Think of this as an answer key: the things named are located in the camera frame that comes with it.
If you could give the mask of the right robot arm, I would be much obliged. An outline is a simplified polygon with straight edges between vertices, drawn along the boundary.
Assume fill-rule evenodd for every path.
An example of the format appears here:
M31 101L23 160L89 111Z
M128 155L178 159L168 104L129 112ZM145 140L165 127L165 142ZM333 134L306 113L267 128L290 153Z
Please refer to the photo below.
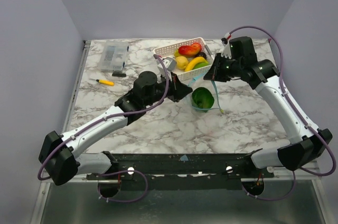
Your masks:
M215 55L204 80L227 82L234 78L246 82L259 94L277 116L286 132L289 145L276 149L257 150L244 162L243 172L255 177L263 168L285 167L290 171L320 157L333 135L320 129L300 108L284 85L280 72L268 59L258 60L252 39L243 36L232 39L221 53Z

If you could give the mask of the green toy leek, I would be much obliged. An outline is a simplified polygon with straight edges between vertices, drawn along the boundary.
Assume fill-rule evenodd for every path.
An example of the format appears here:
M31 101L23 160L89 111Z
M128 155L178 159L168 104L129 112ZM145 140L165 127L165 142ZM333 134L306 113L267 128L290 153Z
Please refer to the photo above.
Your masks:
M191 104L197 111L207 112L214 105L214 97L207 88L198 87L192 92Z

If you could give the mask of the white perforated plastic basket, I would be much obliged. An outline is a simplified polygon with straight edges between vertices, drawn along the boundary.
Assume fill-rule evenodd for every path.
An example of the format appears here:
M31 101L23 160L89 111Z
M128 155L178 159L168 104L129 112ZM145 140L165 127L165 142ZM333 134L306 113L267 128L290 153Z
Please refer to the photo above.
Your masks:
M206 73L213 63L211 51L202 37L166 44L153 52L163 59L170 58L177 62L172 72L180 81Z

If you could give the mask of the clear zip top bag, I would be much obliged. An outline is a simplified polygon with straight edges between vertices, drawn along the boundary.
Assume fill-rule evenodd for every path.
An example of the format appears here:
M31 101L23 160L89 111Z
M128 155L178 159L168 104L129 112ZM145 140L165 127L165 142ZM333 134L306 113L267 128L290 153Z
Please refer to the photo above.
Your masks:
M184 101L195 112L207 113L212 110L217 110L224 115L225 111L221 108L219 100L219 92L214 81L207 81L212 86L212 90L204 85L204 73L193 77L188 86L193 89L192 93L188 94Z

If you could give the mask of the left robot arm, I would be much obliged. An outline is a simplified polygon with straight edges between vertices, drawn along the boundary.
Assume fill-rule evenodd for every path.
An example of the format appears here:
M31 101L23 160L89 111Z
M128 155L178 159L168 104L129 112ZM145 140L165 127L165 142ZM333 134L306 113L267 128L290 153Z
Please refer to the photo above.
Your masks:
M157 76L151 71L142 72L134 81L131 90L120 97L113 106L92 121L63 134L48 133L39 153L41 170L46 170L48 179L55 185L63 185L74 176L83 173L100 173L105 179L112 179L117 166L108 154L100 153L89 164L81 164L80 156L94 143L108 134L124 128L159 106L164 99L179 102L192 88L180 82L178 76Z

